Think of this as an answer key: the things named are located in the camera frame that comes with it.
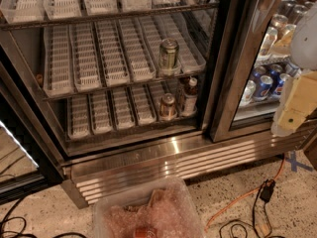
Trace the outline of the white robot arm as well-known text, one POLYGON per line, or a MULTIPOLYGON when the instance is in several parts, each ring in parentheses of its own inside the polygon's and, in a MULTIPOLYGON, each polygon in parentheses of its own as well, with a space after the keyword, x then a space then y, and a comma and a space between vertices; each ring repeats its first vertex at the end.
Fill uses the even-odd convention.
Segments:
POLYGON ((284 84, 270 131, 294 133, 317 108, 317 4, 300 19, 290 45, 291 61, 302 69, 284 84))

